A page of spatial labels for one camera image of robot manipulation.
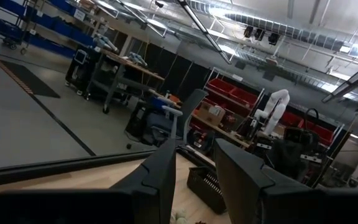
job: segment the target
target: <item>chair armrest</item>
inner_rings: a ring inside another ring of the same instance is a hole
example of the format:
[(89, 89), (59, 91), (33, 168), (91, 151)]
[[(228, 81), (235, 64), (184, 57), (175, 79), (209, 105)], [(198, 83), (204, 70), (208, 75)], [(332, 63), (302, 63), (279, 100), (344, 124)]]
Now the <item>chair armrest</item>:
[(176, 116), (182, 116), (183, 113), (180, 111), (180, 110), (176, 110), (176, 109), (173, 109), (169, 106), (162, 106), (162, 109), (164, 109), (165, 111), (169, 111), (170, 113), (176, 115)]
[(165, 98), (165, 97), (157, 97), (157, 99), (163, 101), (164, 103), (168, 103), (169, 105), (175, 105), (176, 103), (168, 98)]

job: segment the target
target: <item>caution stripe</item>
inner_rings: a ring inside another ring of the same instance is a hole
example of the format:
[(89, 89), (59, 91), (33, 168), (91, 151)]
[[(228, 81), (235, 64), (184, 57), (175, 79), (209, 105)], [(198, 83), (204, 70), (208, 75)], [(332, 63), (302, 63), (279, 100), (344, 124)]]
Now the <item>caution stripe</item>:
[(12, 71), (10, 71), (1, 61), (0, 68), (4, 70), (26, 93), (33, 95), (32, 90), (18, 78)]

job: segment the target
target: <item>chair backrest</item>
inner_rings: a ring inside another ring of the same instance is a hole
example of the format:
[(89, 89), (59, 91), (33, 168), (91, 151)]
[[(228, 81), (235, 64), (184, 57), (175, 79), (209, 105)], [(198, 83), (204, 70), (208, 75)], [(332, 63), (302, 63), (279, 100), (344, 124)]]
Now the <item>chair backrest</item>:
[(178, 134), (183, 135), (183, 140), (185, 142), (188, 127), (190, 124), (191, 114), (206, 96), (208, 96), (208, 93), (206, 91), (195, 89), (186, 99), (186, 101), (183, 102), (180, 108), (180, 111), (183, 113), (183, 115), (178, 118), (177, 128), (179, 130)]

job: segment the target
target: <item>ventilation duct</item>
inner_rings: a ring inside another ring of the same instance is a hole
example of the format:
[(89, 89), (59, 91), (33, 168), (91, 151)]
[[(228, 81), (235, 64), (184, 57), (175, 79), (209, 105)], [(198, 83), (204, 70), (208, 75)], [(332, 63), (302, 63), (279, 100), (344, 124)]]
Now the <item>ventilation duct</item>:
[[(164, 0), (164, 1), (178, 4), (176, 0)], [(187, 3), (192, 8), (192, 10), (204, 14), (212, 14), (212, 12), (217, 9), (227, 11), (225, 7), (215, 6), (214, 4), (210, 4), (210, 3), (204, 3), (194, 0), (187, 0)], [(248, 26), (267, 30), (276, 34), (285, 35), (289, 38), (297, 39), (302, 42), (313, 44), (318, 47), (323, 47), (325, 49), (329, 49), (335, 52), (338, 52), (341, 49), (341, 47), (344, 45), (343, 41), (337, 40), (333, 37), (328, 37), (321, 34), (319, 35), (309, 30), (298, 29), (292, 26), (288, 26), (274, 21), (268, 21), (254, 16), (248, 16), (248, 15), (236, 14), (236, 13), (226, 13), (224, 14), (224, 17), (232, 21), (247, 24)]]

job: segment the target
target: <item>black plastic crate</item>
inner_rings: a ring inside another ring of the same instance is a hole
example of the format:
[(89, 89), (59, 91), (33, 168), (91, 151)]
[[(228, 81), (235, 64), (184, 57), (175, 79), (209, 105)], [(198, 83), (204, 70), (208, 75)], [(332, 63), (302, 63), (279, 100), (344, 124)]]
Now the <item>black plastic crate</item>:
[(216, 174), (207, 167), (189, 168), (187, 186), (215, 213), (226, 211), (221, 188)]

